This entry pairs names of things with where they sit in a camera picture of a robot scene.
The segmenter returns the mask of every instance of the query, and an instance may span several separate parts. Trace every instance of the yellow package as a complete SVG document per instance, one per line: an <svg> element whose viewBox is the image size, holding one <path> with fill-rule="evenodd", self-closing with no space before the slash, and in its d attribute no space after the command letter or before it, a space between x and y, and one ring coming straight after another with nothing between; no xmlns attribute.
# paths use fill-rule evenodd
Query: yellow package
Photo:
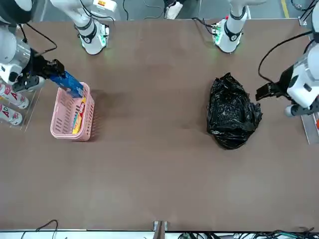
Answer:
<svg viewBox="0 0 319 239"><path fill-rule="evenodd" d="M74 119L72 134L77 134L78 132L80 132L82 120L84 117L85 105L86 105L86 97L82 99L80 110Z"/></svg>

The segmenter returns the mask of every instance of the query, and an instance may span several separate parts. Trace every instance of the brown table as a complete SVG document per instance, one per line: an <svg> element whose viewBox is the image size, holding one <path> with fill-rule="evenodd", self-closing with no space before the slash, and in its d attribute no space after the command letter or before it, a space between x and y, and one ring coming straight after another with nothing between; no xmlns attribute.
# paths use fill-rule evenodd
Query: brown table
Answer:
<svg viewBox="0 0 319 239"><path fill-rule="evenodd" d="M254 100L265 82L257 67L278 42L304 29L296 19L249 20L235 53L221 53L191 20L116 22L109 48L90 56L71 23L39 23L57 57L95 99L90 142L50 134L57 87L42 90L26 129L1 125L0 228L36 228L58 219L65 229L272 231L319 229L316 145L285 99L261 101L263 120L235 151L206 131L215 77L227 72ZM50 43L25 28L38 50ZM262 71L277 80L308 38L276 50Z"/></svg>

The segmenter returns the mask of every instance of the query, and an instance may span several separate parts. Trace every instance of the pink plastic basket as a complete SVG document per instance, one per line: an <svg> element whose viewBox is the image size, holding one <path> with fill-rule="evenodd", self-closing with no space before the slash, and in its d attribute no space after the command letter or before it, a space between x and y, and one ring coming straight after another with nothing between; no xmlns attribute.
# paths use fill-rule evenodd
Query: pink plastic basket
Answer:
<svg viewBox="0 0 319 239"><path fill-rule="evenodd" d="M76 114L79 112L81 98L72 98L63 89L59 88L55 100L54 112L51 121L51 134L55 138L66 138L77 141L87 141L91 135L94 100L90 94L90 87L81 82L83 85L86 104L81 129L77 134L72 134L73 122Z"/></svg>

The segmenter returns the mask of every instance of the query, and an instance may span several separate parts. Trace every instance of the black plastic bag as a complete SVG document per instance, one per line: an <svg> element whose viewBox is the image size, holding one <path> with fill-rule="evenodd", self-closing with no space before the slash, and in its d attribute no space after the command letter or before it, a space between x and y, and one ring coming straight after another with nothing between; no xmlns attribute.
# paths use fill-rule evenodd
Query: black plastic bag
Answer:
<svg viewBox="0 0 319 239"><path fill-rule="evenodd" d="M251 103L249 94L230 73L214 81L207 106L207 132L226 149L242 146L262 119L260 104Z"/></svg>

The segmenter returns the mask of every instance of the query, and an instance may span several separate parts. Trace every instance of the bottle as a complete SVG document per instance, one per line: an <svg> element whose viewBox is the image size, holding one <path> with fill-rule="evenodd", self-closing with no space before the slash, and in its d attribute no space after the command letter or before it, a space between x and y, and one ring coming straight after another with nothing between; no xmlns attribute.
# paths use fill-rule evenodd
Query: bottle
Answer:
<svg viewBox="0 0 319 239"><path fill-rule="evenodd" d="M19 112L0 104L0 119L3 119L13 125L19 125L22 123L23 117Z"/></svg>
<svg viewBox="0 0 319 239"><path fill-rule="evenodd" d="M20 93L14 92L11 86L0 84L0 96L20 109L25 109L29 106L29 100Z"/></svg>

